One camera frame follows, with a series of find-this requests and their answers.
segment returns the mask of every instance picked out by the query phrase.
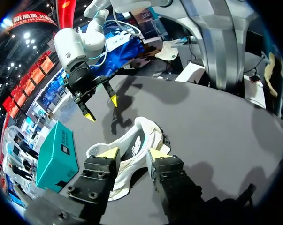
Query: white cable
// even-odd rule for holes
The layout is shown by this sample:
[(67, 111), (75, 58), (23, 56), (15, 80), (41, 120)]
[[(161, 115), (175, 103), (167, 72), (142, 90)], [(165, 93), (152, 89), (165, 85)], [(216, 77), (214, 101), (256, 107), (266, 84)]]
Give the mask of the white cable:
[(94, 64), (94, 65), (92, 65), (92, 66), (93, 66), (93, 67), (100, 67), (100, 66), (103, 65), (104, 62), (106, 61), (106, 57), (107, 57), (107, 46), (106, 46), (106, 44), (105, 44), (105, 56), (104, 56), (103, 61), (102, 61), (100, 64), (98, 64), (98, 65)]
[[(113, 9), (113, 18), (114, 18), (114, 20), (107, 20), (106, 22), (108, 22), (108, 21), (114, 21), (114, 22), (116, 22), (116, 24), (119, 26), (119, 28), (122, 29), (123, 31), (125, 31), (125, 32), (127, 32), (127, 33), (129, 33), (129, 34), (131, 34), (131, 35), (134, 35), (134, 36), (139, 36), (139, 35), (141, 35), (141, 30), (138, 29), (137, 27), (135, 27), (135, 26), (133, 26), (133, 25), (127, 23), (127, 22), (118, 21), (117, 18), (116, 18), (116, 12), (115, 12), (114, 9)], [(138, 34), (135, 34), (135, 33), (132, 33), (132, 32), (130, 32), (130, 31), (128, 31), (127, 29), (125, 29), (125, 28), (121, 25), (121, 23), (122, 23), (122, 24), (126, 24), (126, 25), (130, 26), (131, 28), (137, 30), (137, 31), (138, 31)]]

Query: table surface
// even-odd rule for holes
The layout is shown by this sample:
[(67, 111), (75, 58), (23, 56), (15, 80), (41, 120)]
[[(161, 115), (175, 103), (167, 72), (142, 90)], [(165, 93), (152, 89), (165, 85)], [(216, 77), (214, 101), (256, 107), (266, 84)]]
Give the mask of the table surface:
[[(97, 121), (90, 122), (77, 108), (65, 122), (73, 131), (81, 170), (90, 146), (114, 141), (144, 116), (162, 126), (170, 154), (184, 161), (187, 174), (203, 187), (204, 200), (237, 197), (250, 183), (257, 186), (254, 203), (262, 199), (283, 157), (283, 123), (277, 117), (242, 98), (191, 83), (132, 76), (116, 76), (110, 83), (117, 109), (99, 88), (87, 102)], [(101, 222), (168, 222), (147, 173), (127, 196), (108, 203)]]

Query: white sneaker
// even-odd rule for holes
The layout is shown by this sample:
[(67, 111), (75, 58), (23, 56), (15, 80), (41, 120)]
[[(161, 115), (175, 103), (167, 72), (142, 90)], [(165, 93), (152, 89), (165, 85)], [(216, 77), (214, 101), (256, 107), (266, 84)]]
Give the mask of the white sneaker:
[(136, 117), (134, 126), (122, 137), (110, 144), (98, 143), (91, 146), (86, 156), (98, 155), (118, 147), (121, 154), (121, 164), (115, 180), (109, 201), (120, 199), (130, 191), (130, 181), (133, 173), (146, 166), (146, 153), (149, 148), (168, 154), (169, 143), (159, 126), (145, 117)]

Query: shoe insole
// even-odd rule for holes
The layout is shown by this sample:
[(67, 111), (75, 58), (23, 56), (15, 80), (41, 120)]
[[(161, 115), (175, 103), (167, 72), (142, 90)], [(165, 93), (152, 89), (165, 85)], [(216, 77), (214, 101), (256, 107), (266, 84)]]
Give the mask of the shoe insole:
[(145, 142), (145, 134), (143, 130), (139, 130), (135, 133), (130, 145), (128, 146), (125, 154), (121, 157), (121, 161), (128, 160), (136, 156), (142, 149)]

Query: beige object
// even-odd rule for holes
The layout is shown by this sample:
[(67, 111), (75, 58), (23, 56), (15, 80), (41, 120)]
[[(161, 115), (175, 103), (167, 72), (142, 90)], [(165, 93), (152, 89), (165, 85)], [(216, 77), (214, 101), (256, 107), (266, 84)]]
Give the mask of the beige object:
[(177, 41), (178, 40), (163, 41), (162, 50), (159, 53), (155, 54), (155, 57), (164, 61), (174, 60), (178, 56), (179, 52), (177, 48), (172, 48), (172, 46)]
[(264, 70), (264, 79), (267, 82), (267, 85), (270, 89), (270, 93), (272, 96), (277, 97), (278, 93), (277, 91), (273, 88), (271, 82), (269, 81), (271, 79), (271, 76), (273, 74), (273, 69), (275, 67), (275, 56), (273, 53), (269, 53), (268, 55), (269, 57), (269, 64), (267, 64), (267, 66), (265, 67)]

